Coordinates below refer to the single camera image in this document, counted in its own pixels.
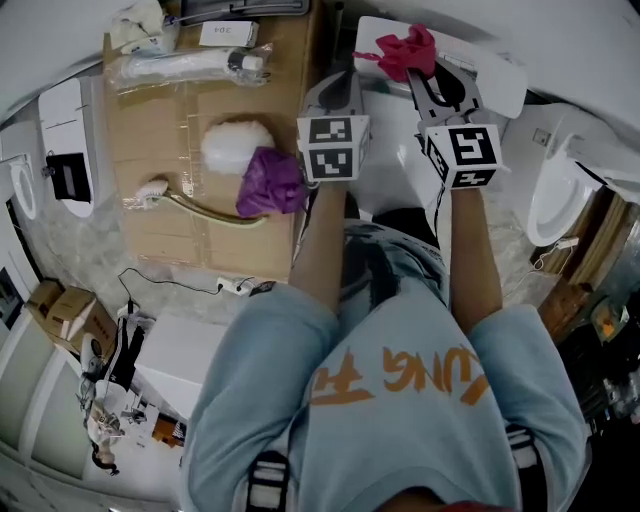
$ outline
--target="cardboard sheet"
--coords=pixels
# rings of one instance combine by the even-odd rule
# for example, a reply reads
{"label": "cardboard sheet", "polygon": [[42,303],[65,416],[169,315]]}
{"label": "cardboard sheet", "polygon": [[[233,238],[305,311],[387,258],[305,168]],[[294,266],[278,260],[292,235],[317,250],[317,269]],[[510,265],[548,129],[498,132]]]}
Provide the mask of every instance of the cardboard sheet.
{"label": "cardboard sheet", "polygon": [[[203,167],[200,142],[213,124],[258,120],[279,149],[296,151],[296,118],[316,78],[315,41],[320,6],[304,17],[260,20],[258,45],[273,43],[270,82],[258,88],[231,82],[140,87],[105,102],[117,188],[125,208],[129,250],[142,259],[209,268],[221,273],[286,281],[297,241],[295,215],[272,214],[255,229],[234,229],[199,219],[170,203],[144,211],[133,199],[162,175],[175,190],[206,207],[236,214],[238,176]],[[200,26],[184,28],[178,48],[196,48]],[[105,65],[117,54],[105,38]]]}

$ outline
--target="pink cloth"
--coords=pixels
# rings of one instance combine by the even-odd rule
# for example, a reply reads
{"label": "pink cloth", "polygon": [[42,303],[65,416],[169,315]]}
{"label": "pink cloth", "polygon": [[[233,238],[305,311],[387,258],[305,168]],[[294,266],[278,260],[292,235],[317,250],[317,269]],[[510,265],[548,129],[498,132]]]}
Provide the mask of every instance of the pink cloth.
{"label": "pink cloth", "polygon": [[396,82],[407,81],[407,68],[419,69],[427,78],[436,71],[436,41],[424,25],[409,27],[409,37],[398,39],[388,35],[376,39],[377,45],[384,54],[353,52],[354,57],[373,60]]}

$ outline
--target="light blue t-shirt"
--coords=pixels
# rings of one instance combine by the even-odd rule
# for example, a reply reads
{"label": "light blue t-shirt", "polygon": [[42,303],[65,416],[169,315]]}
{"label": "light blue t-shirt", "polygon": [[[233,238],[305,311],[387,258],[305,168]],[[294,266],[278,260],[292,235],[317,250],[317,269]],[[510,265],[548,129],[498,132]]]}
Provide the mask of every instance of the light blue t-shirt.
{"label": "light blue t-shirt", "polygon": [[339,317],[286,285],[252,297],[189,423],[183,508],[231,510],[253,460],[294,418],[301,511],[371,512],[410,487],[445,503],[519,508],[507,423],[544,446],[560,508],[586,439],[555,346],[530,306],[499,311],[465,336],[448,288],[437,249],[356,222],[346,229]]}

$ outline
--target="cardboard box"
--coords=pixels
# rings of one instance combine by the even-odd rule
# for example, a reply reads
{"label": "cardboard box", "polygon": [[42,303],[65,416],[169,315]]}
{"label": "cardboard box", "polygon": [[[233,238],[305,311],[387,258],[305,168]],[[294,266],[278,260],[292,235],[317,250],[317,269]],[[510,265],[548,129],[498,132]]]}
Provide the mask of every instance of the cardboard box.
{"label": "cardboard box", "polygon": [[[255,229],[235,229],[191,216],[167,202],[143,210],[136,191],[158,175],[198,203],[236,214],[242,179],[205,169],[200,142],[212,125],[258,120],[279,149],[296,153],[296,119],[319,73],[314,63],[322,2],[301,17],[260,20],[258,45],[273,44],[270,82],[228,81],[140,87],[117,95],[105,87],[107,125],[129,251],[141,259],[286,281],[297,242],[296,215],[272,214]],[[178,49],[197,48],[200,26],[180,33]],[[117,53],[105,38],[107,66]]]}
{"label": "cardboard box", "polygon": [[253,48],[259,25],[253,21],[205,21],[200,46],[240,46]]}
{"label": "cardboard box", "polygon": [[26,307],[38,325],[46,330],[45,325],[49,311],[64,292],[64,288],[52,279],[43,280],[29,297]]}
{"label": "cardboard box", "polygon": [[45,331],[54,343],[75,354],[82,350],[86,333],[97,340],[104,361],[115,350],[115,322],[93,293],[80,288],[69,288],[58,298],[47,315]]}

